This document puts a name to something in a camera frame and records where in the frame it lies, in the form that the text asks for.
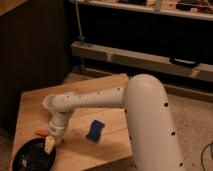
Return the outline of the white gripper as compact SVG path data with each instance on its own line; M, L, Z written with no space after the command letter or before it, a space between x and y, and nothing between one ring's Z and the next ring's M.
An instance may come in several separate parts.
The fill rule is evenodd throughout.
M47 154L50 154L53 148L61 143L62 139L60 137L64 135L66 129L66 126L58 126L52 122L49 123L48 131L50 135L45 138L44 147L44 151Z

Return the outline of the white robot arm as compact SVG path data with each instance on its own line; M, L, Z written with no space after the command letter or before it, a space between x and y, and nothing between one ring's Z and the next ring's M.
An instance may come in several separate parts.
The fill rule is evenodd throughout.
M50 94L43 100L52 114L49 137L60 143L72 113L79 107L123 108L137 171L186 171L163 84L139 74L123 86L78 94Z

